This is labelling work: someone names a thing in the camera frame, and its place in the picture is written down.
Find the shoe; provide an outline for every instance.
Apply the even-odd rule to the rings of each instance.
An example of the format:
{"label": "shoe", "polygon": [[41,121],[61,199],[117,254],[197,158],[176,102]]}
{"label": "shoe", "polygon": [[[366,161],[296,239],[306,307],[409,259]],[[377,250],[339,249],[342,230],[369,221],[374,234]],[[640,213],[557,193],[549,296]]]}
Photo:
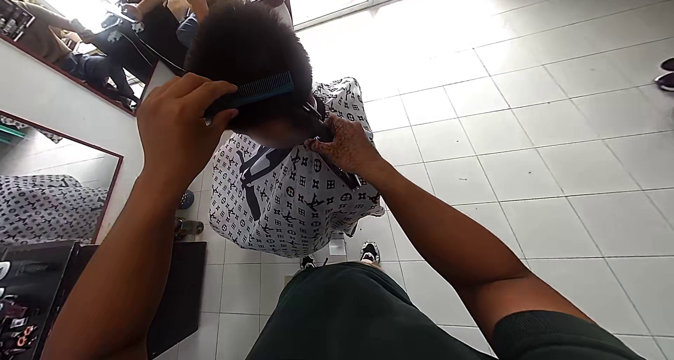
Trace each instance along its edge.
{"label": "shoe", "polygon": [[661,75],[655,79],[655,84],[665,91],[674,91],[674,72]]}
{"label": "shoe", "polygon": [[669,60],[665,60],[660,64],[660,67],[666,71],[674,72],[674,57]]}
{"label": "shoe", "polygon": [[192,203],[194,203],[194,193],[188,190],[181,197],[178,209],[181,210],[189,209],[190,206],[192,206]]}
{"label": "shoe", "polygon": [[379,248],[377,248],[377,244],[372,240],[363,243],[363,247],[361,248],[361,261],[362,260],[379,262]]}
{"label": "shoe", "polygon": [[315,269],[316,261],[313,259],[312,255],[302,257],[302,261],[299,263],[299,268],[304,269]]}

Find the sleeve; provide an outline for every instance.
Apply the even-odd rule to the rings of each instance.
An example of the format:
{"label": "sleeve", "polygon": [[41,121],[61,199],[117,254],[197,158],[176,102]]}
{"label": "sleeve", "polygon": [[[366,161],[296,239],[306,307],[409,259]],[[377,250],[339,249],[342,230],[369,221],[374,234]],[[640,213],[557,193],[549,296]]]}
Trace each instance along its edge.
{"label": "sleeve", "polygon": [[75,31],[75,28],[70,24],[70,20],[62,17],[61,15],[55,14],[54,12],[49,11],[42,6],[38,6],[37,4],[21,2],[17,0],[14,2],[25,8],[26,11],[30,12],[30,14],[32,14],[35,19],[40,19],[46,22],[49,27]]}
{"label": "sleeve", "polygon": [[499,359],[644,360],[603,328],[560,312],[504,317],[494,327],[492,347]]}

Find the barber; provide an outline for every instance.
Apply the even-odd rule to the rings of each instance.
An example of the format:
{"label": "barber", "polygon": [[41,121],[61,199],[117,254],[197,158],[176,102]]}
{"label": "barber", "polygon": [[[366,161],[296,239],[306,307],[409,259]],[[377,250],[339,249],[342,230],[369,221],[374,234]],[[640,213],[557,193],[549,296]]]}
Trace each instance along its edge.
{"label": "barber", "polygon": [[[43,359],[145,359],[164,291],[173,216],[236,110],[201,118],[236,87],[194,74],[153,90],[138,113],[145,165],[60,312]],[[417,251],[451,284],[501,359],[641,359],[527,269],[496,236],[401,176],[358,123],[334,116],[308,140],[373,184]],[[249,359],[491,359],[438,328],[383,271],[339,263],[283,290]]]}

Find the black hair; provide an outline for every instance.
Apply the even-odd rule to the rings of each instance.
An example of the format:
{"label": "black hair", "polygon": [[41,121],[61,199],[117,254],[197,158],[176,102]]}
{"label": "black hair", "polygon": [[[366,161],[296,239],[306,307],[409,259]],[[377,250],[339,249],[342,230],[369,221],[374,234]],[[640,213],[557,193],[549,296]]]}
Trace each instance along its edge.
{"label": "black hair", "polygon": [[234,0],[209,11],[185,68],[234,85],[290,71],[290,93],[242,106],[229,126],[237,131],[277,118],[290,118],[296,126],[304,121],[301,105],[311,92],[309,56],[293,29],[264,4]]}

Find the sneaker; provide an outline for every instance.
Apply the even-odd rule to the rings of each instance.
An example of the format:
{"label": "sneaker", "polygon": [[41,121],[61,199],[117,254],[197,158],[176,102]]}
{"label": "sneaker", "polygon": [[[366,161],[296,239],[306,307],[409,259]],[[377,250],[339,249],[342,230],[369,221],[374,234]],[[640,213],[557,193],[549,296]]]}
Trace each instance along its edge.
{"label": "sneaker", "polygon": [[299,268],[304,269],[315,269],[316,261],[313,259],[312,255],[302,257],[302,261],[299,263]]}
{"label": "sneaker", "polygon": [[661,75],[655,79],[655,84],[665,91],[674,91],[674,72]]}
{"label": "sneaker", "polygon": [[674,72],[674,58],[665,60],[660,67],[666,71]]}
{"label": "sneaker", "polygon": [[363,247],[361,248],[361,260],[379,262],[379,248],[377,248],[377,244],[372,240],[363,243]]}

